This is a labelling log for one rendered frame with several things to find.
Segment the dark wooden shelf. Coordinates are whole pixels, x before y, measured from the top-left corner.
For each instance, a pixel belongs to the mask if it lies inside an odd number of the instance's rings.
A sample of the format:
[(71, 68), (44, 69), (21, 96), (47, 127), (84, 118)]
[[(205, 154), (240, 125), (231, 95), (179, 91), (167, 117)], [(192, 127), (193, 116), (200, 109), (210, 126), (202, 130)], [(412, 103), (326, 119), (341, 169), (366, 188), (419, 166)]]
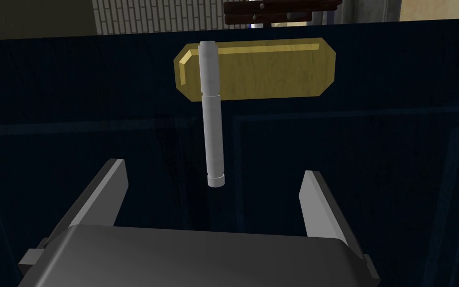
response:
[(227, 25), (308, 22), (314, 12), (335, 11), (343, 0), (245, 0), (223, 4)]

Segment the dark blue door leaf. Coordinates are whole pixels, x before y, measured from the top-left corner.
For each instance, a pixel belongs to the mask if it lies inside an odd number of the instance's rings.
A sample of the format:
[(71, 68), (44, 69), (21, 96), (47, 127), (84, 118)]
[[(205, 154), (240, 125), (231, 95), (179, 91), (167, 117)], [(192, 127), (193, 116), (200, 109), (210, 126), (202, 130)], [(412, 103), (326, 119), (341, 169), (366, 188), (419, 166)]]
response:
[[(226, 184), (202, 108), (175, 86), (188, 43), (321, 37), (319, 97), (222, 102)], [(459, 287), (459, 19), (0, 41), (0, 287), (110, 158), (120, 226), (303, 236), (325, 179), (380, 287)]]

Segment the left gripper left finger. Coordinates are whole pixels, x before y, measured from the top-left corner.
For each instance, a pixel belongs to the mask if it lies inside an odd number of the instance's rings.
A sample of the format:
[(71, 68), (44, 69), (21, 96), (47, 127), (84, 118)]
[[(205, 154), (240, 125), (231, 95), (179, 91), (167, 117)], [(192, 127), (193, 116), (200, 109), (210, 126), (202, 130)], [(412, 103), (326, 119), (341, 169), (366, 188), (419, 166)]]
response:
[(124, 159), (109, 159), (56, 225), (47, 242), (51, 243), (74, 225), (113, 226), (127, 189)]

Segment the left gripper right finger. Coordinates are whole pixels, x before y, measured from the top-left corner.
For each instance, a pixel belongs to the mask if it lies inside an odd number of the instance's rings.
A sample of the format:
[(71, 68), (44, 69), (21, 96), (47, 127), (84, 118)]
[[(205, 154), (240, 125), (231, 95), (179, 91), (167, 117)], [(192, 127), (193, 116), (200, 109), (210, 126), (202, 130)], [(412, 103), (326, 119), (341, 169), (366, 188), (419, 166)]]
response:
[(358, 240), (320, 172), (305, 171), (299, 201), (308, 237), (339, 239), (357, 257), (364, 258)]

